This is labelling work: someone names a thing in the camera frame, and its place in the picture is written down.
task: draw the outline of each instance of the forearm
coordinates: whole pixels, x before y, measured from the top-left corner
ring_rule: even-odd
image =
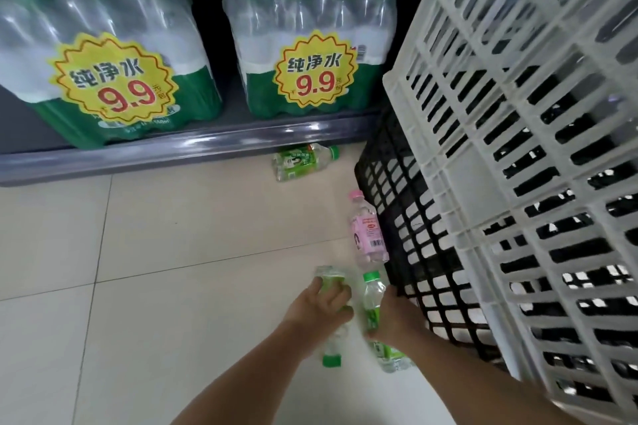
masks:
[[[307,351],[299,333],[279,326],[206,387],[172,425],[267,425]]]
[[[458,425],[582,425],[530,384],[425,329],[406,336],[398,348],[419,367]]]

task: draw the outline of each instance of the black plastic crate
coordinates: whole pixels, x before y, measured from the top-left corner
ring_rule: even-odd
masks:
[[[392,108],[381,114],[355,176],[378,211],[390,282],[415,298],[429,329],[504,368],[489,326],[475,322],[480,306]]]

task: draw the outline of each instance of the pack of bottled water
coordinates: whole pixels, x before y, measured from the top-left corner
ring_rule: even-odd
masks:
[[[246,99],[260,118],[363,109],[396,28],[396,0],[223,0]]]
[[[81,148],[221,110],[191,0],[0,0],[0,84]]]

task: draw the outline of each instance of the pink label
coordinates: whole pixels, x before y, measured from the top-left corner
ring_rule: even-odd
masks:
[[[385,252],[385,243],[376,215],[358,216],[352,219],[352,234],[359,252]]]

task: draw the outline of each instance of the person's left hand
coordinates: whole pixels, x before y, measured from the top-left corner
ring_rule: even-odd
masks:
[[[304,347],[305,356],[354,316],[346,303],[352,297],[352,289],[341,282],[333,282],[323,292],[321,277],[315,277],[310,285],[295,299],[281,322],[290,327]]]

